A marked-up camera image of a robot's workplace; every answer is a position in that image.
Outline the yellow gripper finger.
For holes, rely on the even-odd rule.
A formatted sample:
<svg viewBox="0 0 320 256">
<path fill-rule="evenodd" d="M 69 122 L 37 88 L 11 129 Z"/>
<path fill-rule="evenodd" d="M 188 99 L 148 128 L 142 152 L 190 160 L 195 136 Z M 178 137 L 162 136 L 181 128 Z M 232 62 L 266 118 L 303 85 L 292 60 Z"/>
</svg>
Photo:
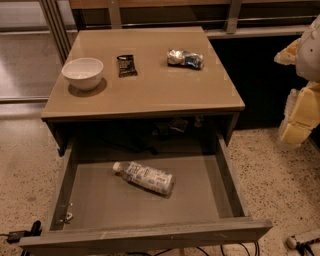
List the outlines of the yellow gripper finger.
<svg viewBox="0 0 320 256">
<path fill-rule="evenodd" d="M 320 83 L 308 83 L 301 90 L 292 89 L 279 127 L 279 141 L 299 147 L 319 124 Z"/>
<path fill-rule="evenodd" d="M 299 43 L 300 39 L 294 40 L 286 48 L 276 54 L 274 61 L 281 65 L 295 65 Z"/>
</svg>

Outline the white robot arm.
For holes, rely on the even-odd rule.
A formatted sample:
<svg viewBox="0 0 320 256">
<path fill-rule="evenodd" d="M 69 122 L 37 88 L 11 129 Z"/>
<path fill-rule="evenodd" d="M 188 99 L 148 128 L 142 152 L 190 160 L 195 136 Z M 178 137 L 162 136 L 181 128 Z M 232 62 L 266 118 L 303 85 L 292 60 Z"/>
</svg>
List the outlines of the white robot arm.
<svg viewBox="0 0 320 256">
<path fill-rule="evenodd" d="M 297 75 L 308 81 L 301 90 L 290 91 L 278 131 L 283 147 L 298 148 L 320 124 L 320 15 L 274 61 L 294 65 Z"/>
</svg>

